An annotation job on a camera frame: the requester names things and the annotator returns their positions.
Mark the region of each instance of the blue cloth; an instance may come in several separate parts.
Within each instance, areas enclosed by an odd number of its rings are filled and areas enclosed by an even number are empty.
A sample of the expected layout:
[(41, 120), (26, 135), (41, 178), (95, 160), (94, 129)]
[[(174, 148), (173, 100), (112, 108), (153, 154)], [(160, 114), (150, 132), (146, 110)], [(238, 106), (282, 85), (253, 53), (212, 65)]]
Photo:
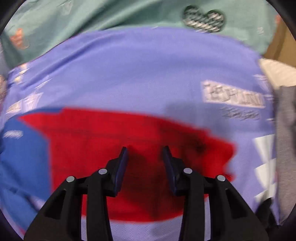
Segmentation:
[[(15, 126), (10, 118), (62, 107), (151, 115), (210, 129), (235, 143), (237, 152), (227, 169), (255, 211), (276, 191), (273, 100), (259, 58), (227, 37), (178, 28), (131, 28), (79, 35), (13, 69), (1, 115), (5, 148), (0, 158), (5, 162), (0, 163), (0, 189), (7, 211), (26, 229), (36, 211), (24, 196), (46, 199), (51, 185), (46, 158), (37, 164), (14, 153), (16, 147), (42, 143), (22, 142), (26, 127)], [(30, 173), (36, 165), (33, 171), (42, 177)], [(278, 219), (277, 202), (273, 212)]]

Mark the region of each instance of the silver screw head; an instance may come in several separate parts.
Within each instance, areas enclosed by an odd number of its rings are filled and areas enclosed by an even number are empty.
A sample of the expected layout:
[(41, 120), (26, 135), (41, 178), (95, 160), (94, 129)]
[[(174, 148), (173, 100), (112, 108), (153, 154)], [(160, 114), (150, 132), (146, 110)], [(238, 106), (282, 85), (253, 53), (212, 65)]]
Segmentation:
[(225, 176), (223, 176), (223, 175), (219, 175), (219, 176), (217, 176), (217, 179), (218, 179), (219, 181), (221, 181), (221, 182), (224, 182), (224, 181), (225, 181)]
[(69, 183), (73, 182), (74, 180), (75, 180), (75, 177), (73, 177), (73, 176), (69, 176), (66, 179), (66, 181), (69, 182)]
[(187, 167), (187, 168), (184, 168), (183, 172), (186, 173), (186, 174), (191, 174), (192, 169)]
[(99, 174), (101, 174), (101, 175), (104, 175), (104, 174), (106, 174), (108, 171), (107, 171), (107, 169), (105, 169), (105, 168), (102, 168), (102, 169), (100, 169), (99, 170)]

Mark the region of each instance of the red fabric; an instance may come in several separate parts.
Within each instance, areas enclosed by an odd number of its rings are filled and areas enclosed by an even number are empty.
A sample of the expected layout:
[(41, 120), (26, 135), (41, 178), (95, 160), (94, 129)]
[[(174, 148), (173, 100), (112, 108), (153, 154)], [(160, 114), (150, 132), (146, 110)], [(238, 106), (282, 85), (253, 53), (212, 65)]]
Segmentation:
[(150, 116), (91, 110), (63, 109), (20, 118), (49, 140), (53, 191), (67, 176), (88, 176), (118, 157), (123, 146), (128, 148), (121, 192), (107, 200), (113, 220), (159, 221), (182, 214), (184, 200), (172, 195), (161, 159), (165, 145), (202, 175), (230, 178), (224, 167), (234, 154), (233, 145), (205, 130)]

